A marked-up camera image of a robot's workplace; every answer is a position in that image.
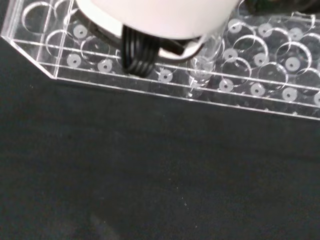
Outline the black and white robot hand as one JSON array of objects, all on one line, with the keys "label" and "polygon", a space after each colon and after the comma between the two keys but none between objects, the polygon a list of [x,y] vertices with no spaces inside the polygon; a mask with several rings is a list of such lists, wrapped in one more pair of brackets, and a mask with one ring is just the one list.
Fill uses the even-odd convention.
[{"label": "black and white robot hand", "polygon": [[120,50],[125,73],[146,77],[157,60],[181,62],[224,28],[237,0],[78,0],[80,17]]}]

